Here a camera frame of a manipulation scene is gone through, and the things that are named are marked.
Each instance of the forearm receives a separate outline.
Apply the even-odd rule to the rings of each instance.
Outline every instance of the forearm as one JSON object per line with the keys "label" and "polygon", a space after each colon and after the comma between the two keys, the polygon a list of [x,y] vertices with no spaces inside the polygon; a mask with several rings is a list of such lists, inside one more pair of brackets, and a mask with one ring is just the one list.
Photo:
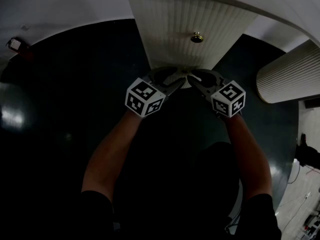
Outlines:
{"label": "forearm", "polygon": [[272,178],[268,160],[240,115],[226,118],[225,125],[233,145],[244,198],[272,194]]}
{"label": "forearm", "polygon": [[102,140],[86,167],[82,191],[97,191],[112,201],[116,180],[141,120],[134,112],[127,111]]}

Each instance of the black and white pattern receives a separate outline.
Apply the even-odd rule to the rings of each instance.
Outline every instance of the black and white pattern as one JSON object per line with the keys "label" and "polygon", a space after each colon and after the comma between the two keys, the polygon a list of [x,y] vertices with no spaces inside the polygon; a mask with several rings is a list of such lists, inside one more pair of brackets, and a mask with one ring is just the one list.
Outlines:
{"label": "black and white pattern", "polygon": [[126,105],[131,108],[133,111],[137,112],[139,115],[142,114],[142,110],[144,109],[144,103],[133,96],[131,93],[128,94],[128,100]]}
{"label": "black and white pattern", "polygon": [[215,111],[220,112],[221,114],[224,114],[226,116],[229,116],[229,105],[225,104],[219,100],[212,99],[213,101],[213,108]]}
{"label": "black and white pattern", "polygon": [[151,114],[152,112],[159,110],[163,100],[164,99],[161,98],[155,102],[150,103],[146,109],[145,116]]}
{"label": "black and white pattern", "polygon": [[220,90],[219,93],[232,102],[243,92],[237,87],[235,87],[232,83],[229,83],[229,85]]}
{"label": "black and white pattern", "polygon": [[231,115],[237,113],[240,109],[244,107],[245,96],[240,97],[235,103],[232,104]]}
{"label": "black and white pattern", "polygon": [[157,90],[152,88],[145,82],[140,82],[137,86],[131,89],[134,93],[138,94],[144,100],[148,100],[152,95],[154,95]]}

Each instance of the sleeve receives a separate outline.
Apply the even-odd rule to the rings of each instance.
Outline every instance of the sleeve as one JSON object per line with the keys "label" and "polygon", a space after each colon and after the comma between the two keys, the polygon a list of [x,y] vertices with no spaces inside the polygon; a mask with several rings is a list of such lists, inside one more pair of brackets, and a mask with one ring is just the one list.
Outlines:
{"label": "sleeve", "polygon": [[259,194],[243,204],[235,236],[237,239],[281,239],[270,195]]}
{"label": "sleeve", "polygon": [[113,239],[113,207],[105,195],[96,191],[82,192],[78,211],[80,234]]}

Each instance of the pleated panel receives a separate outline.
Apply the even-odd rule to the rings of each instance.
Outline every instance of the pleated panel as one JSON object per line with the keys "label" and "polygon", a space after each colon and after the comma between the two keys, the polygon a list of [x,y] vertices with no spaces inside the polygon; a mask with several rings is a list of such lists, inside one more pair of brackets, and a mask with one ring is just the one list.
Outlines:
{"label": "pleated panel", "polygon": [[267,103],[320,95],[320,48],[304,42],[261,68],[256,86]]}
{"label": "pleated panel", "polygon": [[[152,69],[174,65],[179,69],[211,70],[257,16],[212,0],[129,3]],[[195,32],[199,32],[203,42],[191,41]],[[185,75],[180,70],[173,78]]]}

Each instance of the white cube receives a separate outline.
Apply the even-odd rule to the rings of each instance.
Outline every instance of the white cube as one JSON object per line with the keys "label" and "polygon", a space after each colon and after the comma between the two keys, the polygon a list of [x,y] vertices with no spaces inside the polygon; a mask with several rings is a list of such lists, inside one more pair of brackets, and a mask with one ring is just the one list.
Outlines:
{"label": "white cube", "polygon": [[137,78],[126,91],[125,105],[144,118],[161,109],[166,95],[141,78]]}
{"label": "white cube", "polygon": [[235,81],[211,95],[212,109],[228,118],[242,110],[245,106],[246,92]]}

